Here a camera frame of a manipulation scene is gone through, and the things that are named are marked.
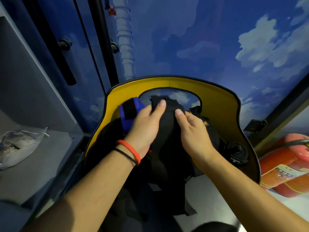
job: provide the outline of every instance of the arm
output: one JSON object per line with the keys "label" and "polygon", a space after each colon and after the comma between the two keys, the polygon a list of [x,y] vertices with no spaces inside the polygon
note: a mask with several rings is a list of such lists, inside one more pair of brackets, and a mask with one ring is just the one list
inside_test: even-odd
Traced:
{"label": "arm", "polygon": [[[165,107],[166,102],[162,100],[152,114],[151,106],[141,110],[125,138],[141,159],[158,133]],[[124,146],[118,145],[117,148],[134,158]],[[110,152],[24,231],[97,232],[133,167],[134,163],[122,154]]]}
{"label": "arm", "polygon": [[196,166],[215,184],[245,229],[250,231],[309,231],[309,223],[225,160],[212,146],[203,121],[175,112],[181,141]]}

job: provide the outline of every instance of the bracelet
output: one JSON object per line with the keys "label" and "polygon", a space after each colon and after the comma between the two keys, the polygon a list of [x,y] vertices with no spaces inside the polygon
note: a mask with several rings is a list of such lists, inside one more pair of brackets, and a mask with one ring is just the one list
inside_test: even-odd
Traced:
{"label": "bracelet", "polygon": [[114,151],[119,152],[120,154],[124,155],[125,157],[127,157],[129,160],[131,160],[136,167],[138,167],[137,161],[134,160],[131,156],[129,156],[128,154],[126,154],[125,152],[123,152],[122,150],[119,150],[118,148],[114,148]]}
{"label": "bracelet", "polygon": [[135,159],[137,160],[137,163],[140,164],[140,162],[141,162],[140,155],[137,153],[137,151],[129,143],[127,143],[124,140],[118,140],[116,143],[125,146],[134,155]]}

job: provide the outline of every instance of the person's right hand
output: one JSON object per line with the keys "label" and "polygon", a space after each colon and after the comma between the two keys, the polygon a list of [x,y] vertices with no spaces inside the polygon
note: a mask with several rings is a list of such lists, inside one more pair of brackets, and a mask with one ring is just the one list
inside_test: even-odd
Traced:
{"label": "person's right hand", "polygon": [[181,128],[182,146],[191,156],[194,164],[199,167],[199,162],[207,161],[217,153],[211,144],[203,121],[191,113],[183,113],[180,109],[175,111],[175,116]]}

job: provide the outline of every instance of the person's left hand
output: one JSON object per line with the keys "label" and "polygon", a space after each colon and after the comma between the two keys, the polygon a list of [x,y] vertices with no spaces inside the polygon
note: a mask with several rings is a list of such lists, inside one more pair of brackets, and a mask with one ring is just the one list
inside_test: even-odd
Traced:
{"label": "person's left hand", "polygon": [[147,154],[150,144],[154,141],[159,131],[159,121],[166,108],[165,100],[161,100],[151,114],[151,105],[142,109],[136,116],[133,125],[125,137],[129,143],[141,156]]}

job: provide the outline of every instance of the black bracelet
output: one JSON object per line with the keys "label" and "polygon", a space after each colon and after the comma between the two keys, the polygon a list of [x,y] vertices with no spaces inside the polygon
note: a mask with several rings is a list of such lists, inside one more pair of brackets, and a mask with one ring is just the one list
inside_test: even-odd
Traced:
{"label": "black bracelet", "polygon": [[129,160],[131,160],[136,167],[138,167],[138,163],[137,160],[134,160],[131,156],[129,156],[128,154],[126,154],[125,152],[123,152],[122,150],[119,150],[118,148],[114,148],[114,151],[119,152],[120,154],[124,155],[125,157],[127,157]]}

